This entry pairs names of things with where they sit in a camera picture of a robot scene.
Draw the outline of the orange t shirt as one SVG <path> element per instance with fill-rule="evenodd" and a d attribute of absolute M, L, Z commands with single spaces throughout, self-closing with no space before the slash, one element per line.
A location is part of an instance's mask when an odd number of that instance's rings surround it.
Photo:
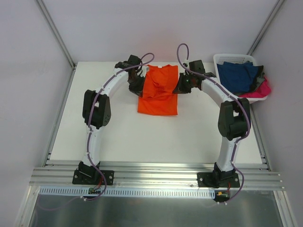
<path fill-rule="evenodd" d="M 174 94 L 173 90 L 178 83 L 178 66 L 168 64 L 148 67 L 137 111 L 155 116 L 177 115 L 178 95 Z"/>

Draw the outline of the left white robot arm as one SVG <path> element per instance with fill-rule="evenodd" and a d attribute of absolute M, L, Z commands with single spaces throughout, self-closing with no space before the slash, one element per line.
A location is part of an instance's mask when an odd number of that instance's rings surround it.
<path fill-rule="evenodd" d="M 104 85 L 84 93 L 82 117 L 88 127 L 86 150 L 74 172 L 72 184 L 113 184 L 114 172 L 101 171 L 99 157 L 101 135 L 111 119 L 110 98 L 125 83 L 129 84 L 130 92 L 141 97 L 147 71 L 142 58 L 130 55 L 128 60 L 115 65 L 113 75 Z"/>

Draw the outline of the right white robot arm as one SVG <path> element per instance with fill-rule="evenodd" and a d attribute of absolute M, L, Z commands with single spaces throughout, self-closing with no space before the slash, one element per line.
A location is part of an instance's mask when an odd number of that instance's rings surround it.
<path fill-rule="evenodd" d="M 234 160 L 239 143 L 250 132 L 250 103 L 246 98 L 236 98 L 219 83 L 213 73 L 206 73 L 201 60 L 181 64 L 175 94 L 188 94 L 193 88 L 206 93 L 219 106 L 218 130 L 222 136 L 220 154 L 210 173 L 200 173 L 198 180 L 203 186 L 220 188 L 233 183 L 239 187 Z"/>

